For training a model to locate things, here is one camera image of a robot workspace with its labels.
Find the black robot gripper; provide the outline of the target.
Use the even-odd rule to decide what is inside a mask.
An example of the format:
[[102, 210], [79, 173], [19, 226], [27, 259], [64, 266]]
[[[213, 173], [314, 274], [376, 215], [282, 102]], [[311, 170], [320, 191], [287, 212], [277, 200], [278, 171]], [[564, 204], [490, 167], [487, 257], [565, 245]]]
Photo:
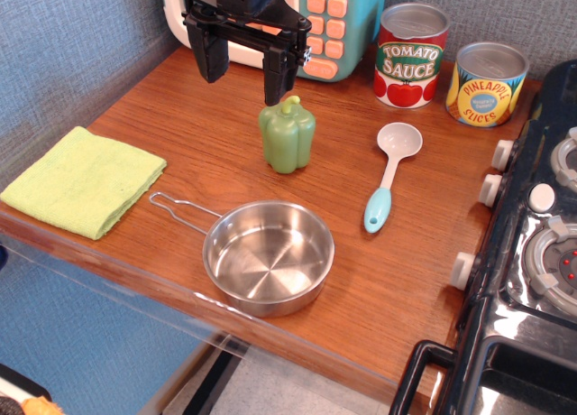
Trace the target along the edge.
[[[208, 83], [229, 66], [228, 43], [265, 52], [262, 61], [267, 106], [277, 105], [293, 87], [298, 66], [310, 61], [311, 22], [286, 0], [184, 0], [182, 13], [197, 67]], [[288, 50], [268, 49], [280, 42]]]

